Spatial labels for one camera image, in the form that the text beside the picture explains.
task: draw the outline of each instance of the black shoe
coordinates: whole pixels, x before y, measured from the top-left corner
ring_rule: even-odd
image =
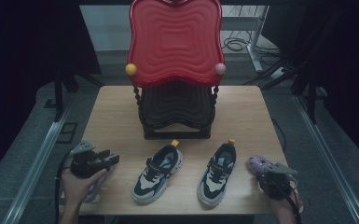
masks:
[[[229,139],[215,152],[200,179],[197,195],[205,205],[215,207],[223,200],[237,158],[234,143],[235,140]]]
[[[153,158],[147,159],[146,168],[141,173],[132,190],[132,198],[138,203],[151,203],[159,198],[168,186],[168,179],[183,164],[183,155],[176,148],[178,141],[163,147]]]

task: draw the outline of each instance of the shoelace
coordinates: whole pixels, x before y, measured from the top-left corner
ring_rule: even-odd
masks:
[[[146,165],[147,168],[144,177],[147,181],[150,181],[152,183],[156,182],[156,179],[158,179],[158,175],[166,175],[171,171],[170,169],[159,167],[152,161],[151,158],[147,159]]]
[[[156,172],[152,169],[149,169],[147,167],[147,170],[146,170],[146,174],[144,174],[144,177],[147,181],[150,181],[152,183],[156,182],[156,179],[157,179],[157,175],[159,174],[159,172]]]
[[[216,183],[216,184],[221,184],[222,180],[223,180],[223,172],[211,167],[212,169],[212,173],[211,173],[211,180],[212,182]]]

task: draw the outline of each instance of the gray floor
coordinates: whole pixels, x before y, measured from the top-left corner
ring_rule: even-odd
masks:
[[[103,76],[95,76],[107,85],[130,85],[124,75],[125,61],[109,52],[99,54]],[[227,55],[228,72],[222,85],[241,85],[257,77],[246,54]],[[26,206],[21,210],[19,223],[53,223],[54,176],[64,153],[74,147],[82,137],[99,88],[81,77],[77,93],[67,92],[65,100],[73,97],[66,123],[77,123],[71,143],[56,143],[48,156],[42,174],[37,178],[35,189]],[[271,118],[279,126],[277,134],[284,147],[284,154],[291,167],[299,175],[298,191],[305,206],[302,214],[304,223],[356,223],[351,210],[338,188],[338,183],[329,171],[324,156],[301,116],[287,80],[274,88],[263,91]],[[17,196],[24,177],[41,147],[55,116],[54,108],[44,108],[54,98],[52,84],[41,88],[36,96],[37,103],[6,156],[0,163],[0,223],[7,217],[7,211]],[[359,150],[324,109],[323,101],[316,105],[317,127],[345,176],[345,179],[359,200]],[[69,140],[61,134],[59,140]],[[276,223],[272,215],[255,217],[255,223]]]

